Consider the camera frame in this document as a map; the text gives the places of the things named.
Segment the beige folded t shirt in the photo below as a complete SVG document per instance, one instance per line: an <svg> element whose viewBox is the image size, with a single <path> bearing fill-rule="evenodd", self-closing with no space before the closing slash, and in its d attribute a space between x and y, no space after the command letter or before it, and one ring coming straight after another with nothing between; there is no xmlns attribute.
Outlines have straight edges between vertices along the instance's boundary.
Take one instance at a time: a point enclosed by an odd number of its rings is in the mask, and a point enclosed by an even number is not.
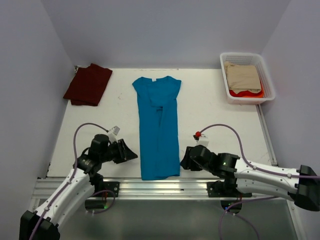
<svg viewBox="0 0 320 240"><path fill-rule="evenodd" d="M260 81L257 68L254 65L239 65L229 61L223 63L227 85L233 81Z"/></svg>

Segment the white plastic basket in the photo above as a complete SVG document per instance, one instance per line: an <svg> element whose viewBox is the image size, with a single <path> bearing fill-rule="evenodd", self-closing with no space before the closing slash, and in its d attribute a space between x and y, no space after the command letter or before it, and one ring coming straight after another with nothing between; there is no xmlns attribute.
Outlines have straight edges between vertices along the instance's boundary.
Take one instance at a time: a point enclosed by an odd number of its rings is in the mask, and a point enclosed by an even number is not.
<svg viewBox="0 0 320 240"><path fill-rule="evenodd" d="M260 105L275 99L275 89L261 55L224 52L220 54L220 64L229 104Z"/></svg>

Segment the red orange t shirt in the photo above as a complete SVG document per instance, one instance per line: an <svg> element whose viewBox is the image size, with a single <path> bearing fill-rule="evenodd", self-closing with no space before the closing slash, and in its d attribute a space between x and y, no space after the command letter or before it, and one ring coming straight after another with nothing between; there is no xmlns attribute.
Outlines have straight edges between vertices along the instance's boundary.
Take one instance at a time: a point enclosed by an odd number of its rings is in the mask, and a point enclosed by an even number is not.
<svg viewBox="0 0 320 240"><path fill-rule="evenodd" d="M228 83L229 93L239 98L263 98L264 88L259 80L241 80Z"/></svg>

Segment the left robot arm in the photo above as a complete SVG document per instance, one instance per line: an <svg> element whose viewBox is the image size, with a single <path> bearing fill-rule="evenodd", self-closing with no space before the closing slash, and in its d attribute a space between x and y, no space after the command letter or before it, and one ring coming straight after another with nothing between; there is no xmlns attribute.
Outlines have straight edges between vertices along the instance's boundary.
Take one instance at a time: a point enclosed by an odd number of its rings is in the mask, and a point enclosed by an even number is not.
<svg viewBox="0 0 320 240"><path fill-rule="evenodd" d="M58 240L59 230L88 198L115 199L118 192L106 187L99 174L102 164L125 163L138 156L123 139L109 134L97 134L89 147L82 151L65 180L54 193L35 210L27 210L20 218L19 239Z"/></svg>

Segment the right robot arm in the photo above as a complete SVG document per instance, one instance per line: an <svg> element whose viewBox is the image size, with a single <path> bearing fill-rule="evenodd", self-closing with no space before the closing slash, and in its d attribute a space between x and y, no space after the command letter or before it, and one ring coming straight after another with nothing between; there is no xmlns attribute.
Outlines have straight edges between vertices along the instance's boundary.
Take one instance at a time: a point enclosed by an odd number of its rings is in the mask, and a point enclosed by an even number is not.
<svg viewBox="0 0 320 240"><path fill-rule="evenodd" d="M207 171L220 179L207 183L209 197L269 195L294 202L301 209L320 210L320 177L300 168L262 166L231 153L215 154L203 145L189 146L180 163L185 170Z"/></svg>

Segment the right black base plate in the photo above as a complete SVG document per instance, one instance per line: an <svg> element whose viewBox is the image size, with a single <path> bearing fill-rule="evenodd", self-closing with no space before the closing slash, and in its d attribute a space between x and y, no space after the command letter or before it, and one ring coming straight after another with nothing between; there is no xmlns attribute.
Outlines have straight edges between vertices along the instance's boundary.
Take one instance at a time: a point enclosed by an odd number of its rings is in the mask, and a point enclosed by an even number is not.
<svg viewBox="0 0 320 240"><path fill-rule="evenodd" d="M252 193L241 193L237 190L237 179L216 180L206 183L206 190L209 198L239 198L252 197Z"/></svg>

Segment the blue t shirt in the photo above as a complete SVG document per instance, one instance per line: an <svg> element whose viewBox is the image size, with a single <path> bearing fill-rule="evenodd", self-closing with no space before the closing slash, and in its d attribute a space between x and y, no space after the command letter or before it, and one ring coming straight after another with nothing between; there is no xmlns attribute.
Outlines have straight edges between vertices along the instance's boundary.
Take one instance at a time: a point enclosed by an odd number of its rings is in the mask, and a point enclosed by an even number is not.
<svg viewBox="0 0 320 240"><path fill-rule="evenodd" d="M132 84L139 115L140 171L144 181L180 175L177 97L181 80L140 77Z"/></svg>

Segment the folded maroon t shirt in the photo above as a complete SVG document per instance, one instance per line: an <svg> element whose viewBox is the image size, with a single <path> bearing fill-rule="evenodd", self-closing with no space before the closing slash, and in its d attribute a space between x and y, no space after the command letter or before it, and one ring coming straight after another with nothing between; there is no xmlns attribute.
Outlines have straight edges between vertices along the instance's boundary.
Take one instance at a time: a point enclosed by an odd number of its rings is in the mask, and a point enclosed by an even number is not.
<svg viewBox="0 0 320 240"><path fill-rule="evenodd" d="M97 107L113 71L91 63L78 68L63 98L75 106Z"/></svg>

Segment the aluminium mounting rail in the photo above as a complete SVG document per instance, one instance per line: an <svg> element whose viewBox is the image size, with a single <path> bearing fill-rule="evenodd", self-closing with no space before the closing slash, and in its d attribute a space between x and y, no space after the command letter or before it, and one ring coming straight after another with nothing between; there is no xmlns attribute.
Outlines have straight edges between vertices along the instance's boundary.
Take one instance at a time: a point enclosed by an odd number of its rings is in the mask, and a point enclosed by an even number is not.
<svg viewBox="0 0 320 240"><path fill-rule="evenodd" d="M221 183L217 178L177 178L156 181L143 181L138 178L105 178L104 183L111 186L117 182L112 191L118 200L214 200L210 197L212 184ZM254 180L241 180L240 190L251 193L253 199L277 196L292 200L286 190L278 186L259 183Z"/></svg>

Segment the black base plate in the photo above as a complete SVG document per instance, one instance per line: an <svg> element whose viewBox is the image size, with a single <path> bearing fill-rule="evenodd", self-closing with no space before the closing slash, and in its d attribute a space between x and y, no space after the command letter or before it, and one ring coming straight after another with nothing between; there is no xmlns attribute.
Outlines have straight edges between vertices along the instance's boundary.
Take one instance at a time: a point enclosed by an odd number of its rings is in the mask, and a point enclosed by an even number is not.
<svg viewBox="0 0 320 240"><path fill-rule="evenodd" d="M119 181L103 181L100 190L109 190L114 193L115 197L119 196L120 182Z"/></svg>
<svg viewBox="0 0 320 240"><path fill-rule="evenodd" d="M216 180L206 183L206 190L209 198L239 198L252 197L252 193L241 193L237 190L237 179Z"/></svg>

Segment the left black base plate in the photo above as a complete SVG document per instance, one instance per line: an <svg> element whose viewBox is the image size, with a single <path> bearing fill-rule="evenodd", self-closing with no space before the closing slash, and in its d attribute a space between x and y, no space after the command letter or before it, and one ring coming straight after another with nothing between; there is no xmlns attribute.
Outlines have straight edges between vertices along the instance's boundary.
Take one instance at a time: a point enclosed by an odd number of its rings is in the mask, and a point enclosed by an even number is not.
<svg viewBox="0 0 320 240"><path fill-rule="evenodd" d="M109 190L114 193L115 197L119 196L120 182L119 181L103 181L100 190Z"/></svg>

